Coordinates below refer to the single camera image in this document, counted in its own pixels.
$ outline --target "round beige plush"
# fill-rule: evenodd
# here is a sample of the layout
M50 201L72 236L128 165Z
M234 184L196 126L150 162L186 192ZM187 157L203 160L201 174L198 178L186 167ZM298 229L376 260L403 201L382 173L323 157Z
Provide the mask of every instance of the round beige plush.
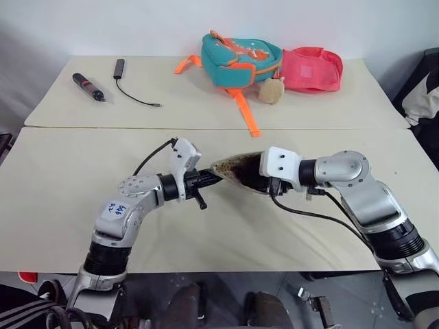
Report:
M266 104L277 103L285 91L285 85L283 84L284 79L285 77L281 79L266 79L259 89L258 98Z

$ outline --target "teal backpack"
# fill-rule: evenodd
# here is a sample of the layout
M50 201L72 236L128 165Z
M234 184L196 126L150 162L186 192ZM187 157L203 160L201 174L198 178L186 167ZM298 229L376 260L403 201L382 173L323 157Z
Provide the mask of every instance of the teal backpack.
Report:
M260 136L242 89L276 77L281 69L282 50L263 40L222 38L211 31L203 38L201 59L189 56L174 73L182 73L188 61L204 67L213 84L235 99L252 136Z

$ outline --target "white table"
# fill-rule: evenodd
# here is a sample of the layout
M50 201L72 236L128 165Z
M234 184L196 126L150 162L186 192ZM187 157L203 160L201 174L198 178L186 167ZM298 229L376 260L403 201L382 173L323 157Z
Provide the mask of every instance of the white table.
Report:
M125 57L122 88L139 99L163 104L162 108L152 108L117 90L112 78L116 59L72 57L25 124L247 130L235 101L214 87L203 69L190 66L183 74L174 75L182 58ZM108 102L97 102L80 90L71 77L75 72L101 88ZM409 127L362 59L344 61L342 89L338 92L304 94L287 90L273 106L261 103L255 88L248 88L246 96L261 130Z
M306 158L356 149L438 251L439 174L408 130L277 130L252 138L246 131L26 127L0 166L0 270L76 272L99 208L170 136L200 148L199 169L270 145ZM145 170L167 173L168 152ZM201 193L207 210L194 200L169 202L147 216L130 257L131 272L377 269L368 250L337 224L283 212L270 199L226 182ZM309 203L292 191L280 200L343 219L324 197Z

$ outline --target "handwritten label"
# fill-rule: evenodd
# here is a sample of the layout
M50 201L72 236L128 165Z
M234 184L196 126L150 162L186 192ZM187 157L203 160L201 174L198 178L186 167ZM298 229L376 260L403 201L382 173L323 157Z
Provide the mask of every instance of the handwritten label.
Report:
M129 207L129 204L112 200L105 207L101 214L101 218L106 219L107 221L115 221L116 219L123 217Z

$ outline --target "pink bag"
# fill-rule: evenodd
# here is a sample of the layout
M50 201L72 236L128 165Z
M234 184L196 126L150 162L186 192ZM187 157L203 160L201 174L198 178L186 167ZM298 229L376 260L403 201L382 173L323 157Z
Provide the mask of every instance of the pink bag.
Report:
M336 91L343 74L342 59L318 47L283 50L281 77L286 89L304 93Z

